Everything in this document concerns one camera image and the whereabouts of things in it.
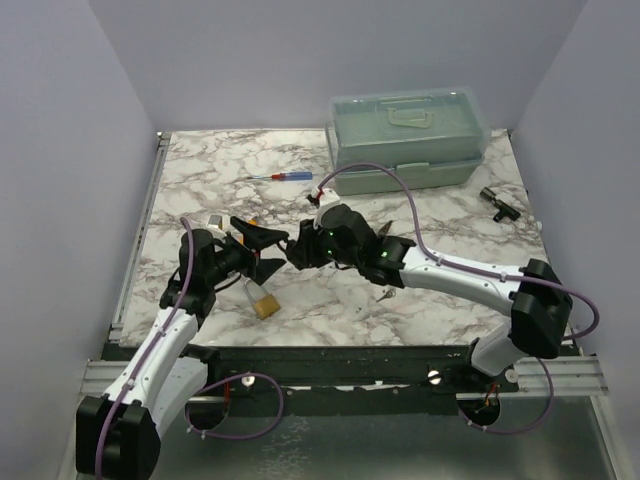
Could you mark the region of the black padlock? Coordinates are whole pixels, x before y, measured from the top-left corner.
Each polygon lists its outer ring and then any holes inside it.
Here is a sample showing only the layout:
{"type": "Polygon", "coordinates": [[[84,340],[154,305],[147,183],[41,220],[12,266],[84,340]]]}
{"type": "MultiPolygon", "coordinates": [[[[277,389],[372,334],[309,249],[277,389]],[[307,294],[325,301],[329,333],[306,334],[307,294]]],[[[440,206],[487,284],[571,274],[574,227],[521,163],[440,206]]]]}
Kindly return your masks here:
{"type": "Polygon", "coordinates": [[[277,248],[285,255],[289,262],[294,263],[299,259],[296,240],[283,239],[277,243],[277,248]]]}

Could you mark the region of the silver keys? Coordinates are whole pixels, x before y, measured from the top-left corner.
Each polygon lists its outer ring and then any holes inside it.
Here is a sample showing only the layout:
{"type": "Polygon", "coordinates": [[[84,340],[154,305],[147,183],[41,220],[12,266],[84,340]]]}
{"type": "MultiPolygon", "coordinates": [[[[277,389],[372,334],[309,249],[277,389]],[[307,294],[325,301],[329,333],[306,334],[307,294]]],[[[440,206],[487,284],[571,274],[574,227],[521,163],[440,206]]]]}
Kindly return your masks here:
{"type": "Polygon", "coordinates": [[[395,295],[396,295],[396,290],[395,289],[389,289],[389,290],[385,291],[384,294],[380,298],[377,299],[377,302],[381,302],[381,301],[386,300],[386,299],[394,298],[395,295]]]}

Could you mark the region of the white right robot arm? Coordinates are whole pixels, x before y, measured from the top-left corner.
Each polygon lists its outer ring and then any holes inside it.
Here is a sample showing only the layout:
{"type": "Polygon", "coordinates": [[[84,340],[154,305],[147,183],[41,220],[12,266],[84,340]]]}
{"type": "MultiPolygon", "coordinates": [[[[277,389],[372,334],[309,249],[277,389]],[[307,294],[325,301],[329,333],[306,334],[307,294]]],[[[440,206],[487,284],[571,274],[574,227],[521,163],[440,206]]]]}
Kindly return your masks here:
{"type": "Polygon", "coordinates": [[[507,316],[508,322],[472,342],[460,367],[462,384],[474,392],[524,357],[556,358],[573,307],[544,261],[518,268],[427,255],[410,239],[375,232],[346,205],[330,208],[321,220],[301,221],[285,254],[299,270],[334,263],[377,285],[434,290],[507,316]]]}

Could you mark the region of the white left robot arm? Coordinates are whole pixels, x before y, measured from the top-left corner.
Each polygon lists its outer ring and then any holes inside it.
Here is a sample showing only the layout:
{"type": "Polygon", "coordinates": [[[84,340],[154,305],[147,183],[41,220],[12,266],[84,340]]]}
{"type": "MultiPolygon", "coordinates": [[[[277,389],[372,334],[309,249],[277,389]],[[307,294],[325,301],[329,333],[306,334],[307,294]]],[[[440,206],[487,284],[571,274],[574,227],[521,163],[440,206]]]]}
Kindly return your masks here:
{"type": "Polygon", "coordinates": [[[287,240],[237,217],[231,224],[242,235],[217,238],[208,229],[185,232],[179,266],[161,295],[152,327],[119,376],[99,396],[87,396],[75,419],[75,467],[96,479],[148,479],[157,465],[162,438],[187,401],[197,392],[214,393],[220,368],[184,350],[210,314],[231,275],[261,285],[284,265],[263,260],[262,250],[287,240]]]}

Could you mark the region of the orange utility knife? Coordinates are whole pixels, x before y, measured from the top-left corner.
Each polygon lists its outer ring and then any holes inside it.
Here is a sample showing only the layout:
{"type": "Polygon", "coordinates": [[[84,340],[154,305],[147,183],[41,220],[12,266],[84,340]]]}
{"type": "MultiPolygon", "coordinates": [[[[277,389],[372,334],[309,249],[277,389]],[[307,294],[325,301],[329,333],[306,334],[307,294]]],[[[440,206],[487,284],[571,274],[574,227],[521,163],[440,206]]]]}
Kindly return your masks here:
{"type": "Polygon", "coordinates": [[[245,243],[245,230],[247,225],[257,226],[258,222],[255,218],[251,218],[248,220],[238,220],[235,229],[239,232],[238,240],[241,244],[245,243]]]}

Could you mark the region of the brass padlock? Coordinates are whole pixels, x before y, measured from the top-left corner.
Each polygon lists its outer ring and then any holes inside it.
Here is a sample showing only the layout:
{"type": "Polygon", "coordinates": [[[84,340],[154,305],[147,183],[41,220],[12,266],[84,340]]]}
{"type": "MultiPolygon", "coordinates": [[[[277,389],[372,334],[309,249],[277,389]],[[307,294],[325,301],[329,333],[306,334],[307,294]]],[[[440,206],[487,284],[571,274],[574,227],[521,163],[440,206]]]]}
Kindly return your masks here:
{"type": "Polygon", "coordinates": [[[259,285],[247,278],[243,281],[243,290],[256,316],[260,320],[271,317],[281,309],[281,305],[276,297],[263,285],[259,285]]]}

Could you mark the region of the red blue screwdriver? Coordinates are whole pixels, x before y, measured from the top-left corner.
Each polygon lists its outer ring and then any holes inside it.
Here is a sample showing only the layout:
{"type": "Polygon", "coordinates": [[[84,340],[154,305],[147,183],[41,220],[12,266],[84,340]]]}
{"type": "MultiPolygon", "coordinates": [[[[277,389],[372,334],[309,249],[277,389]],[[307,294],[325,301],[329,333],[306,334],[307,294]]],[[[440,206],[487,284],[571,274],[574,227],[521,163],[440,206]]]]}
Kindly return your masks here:
{"type": "Polygon", "coordinates": [[[245,180],[269,180],[269,181],[301,181],[311,180],[313,173],[310,171],[294,171],[294,172],[280,172],[269,175],[251,175],[246,176],[245,180]]]}

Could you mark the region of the yellow black pliers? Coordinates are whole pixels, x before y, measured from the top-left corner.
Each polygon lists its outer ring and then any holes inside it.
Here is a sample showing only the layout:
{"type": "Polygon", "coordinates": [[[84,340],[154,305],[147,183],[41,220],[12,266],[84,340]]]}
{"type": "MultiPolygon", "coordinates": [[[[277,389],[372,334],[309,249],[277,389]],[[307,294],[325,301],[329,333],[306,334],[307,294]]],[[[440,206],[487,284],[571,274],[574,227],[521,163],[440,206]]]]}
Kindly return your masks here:
{"type": "Polygon", "coordinates": [[[386,236],[388,235],[388,233],[389,233],[389,231],[390,231],[390,229],[391,229],[392,225],[393,225],[393,221],[392,221],[392,220],[387,221],[387,222],[386,222],[386,223],[385,223],[385,224],[384,224],[384,225],[383,225],[383,226],[378,230],[378,232],[377,232],[377,236],[378,236],[379,238],[384,238],[384,237],[386,237],[386,236]]]}

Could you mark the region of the green plastic toolbox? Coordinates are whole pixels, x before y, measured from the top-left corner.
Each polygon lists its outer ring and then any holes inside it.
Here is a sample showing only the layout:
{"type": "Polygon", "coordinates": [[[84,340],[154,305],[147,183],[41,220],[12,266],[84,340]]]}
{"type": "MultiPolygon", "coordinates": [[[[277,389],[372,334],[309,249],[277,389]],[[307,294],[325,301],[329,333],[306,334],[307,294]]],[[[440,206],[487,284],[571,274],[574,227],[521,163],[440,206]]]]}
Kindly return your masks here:
{"type": "Polygon", "coordinates": [[[491,133],[473,92],[440,88],[335,97],[325,137],[341,196],[466,183],[484,159],[491,133]]]}

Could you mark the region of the black T-shaped tool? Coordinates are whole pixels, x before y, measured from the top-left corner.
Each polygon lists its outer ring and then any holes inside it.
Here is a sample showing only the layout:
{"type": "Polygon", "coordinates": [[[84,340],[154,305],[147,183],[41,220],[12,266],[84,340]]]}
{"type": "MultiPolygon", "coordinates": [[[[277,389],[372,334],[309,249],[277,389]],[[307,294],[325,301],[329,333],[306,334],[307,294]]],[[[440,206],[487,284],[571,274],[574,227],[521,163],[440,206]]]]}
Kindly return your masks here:
{"type": "Polygon", "coordinates": [[[493,221],[496,223],[500,223],[503,219],[517,221],[521,217],[521,213],[518,210],[500,200],[497,194],[489,187],[484,187],[480,191],[480,197],[497,209],[493,216],[493,221]]]}

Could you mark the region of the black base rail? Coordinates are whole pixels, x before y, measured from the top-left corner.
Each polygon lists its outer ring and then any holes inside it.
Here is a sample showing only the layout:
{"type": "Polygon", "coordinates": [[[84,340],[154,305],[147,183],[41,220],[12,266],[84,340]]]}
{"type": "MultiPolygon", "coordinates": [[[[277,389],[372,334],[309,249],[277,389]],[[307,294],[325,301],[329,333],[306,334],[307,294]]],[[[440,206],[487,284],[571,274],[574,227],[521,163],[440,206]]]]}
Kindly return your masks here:
{"type": "Polygon", "coordinates": [[[230,413],[272,417],[454,415],[459,394],[483,397],[517,391],[503,374],[490,377],[469,364],[466,346],[206,347],[184,356],[201,361],[208,383],[253,372],[252,387],[233,381],[230,413]]]}

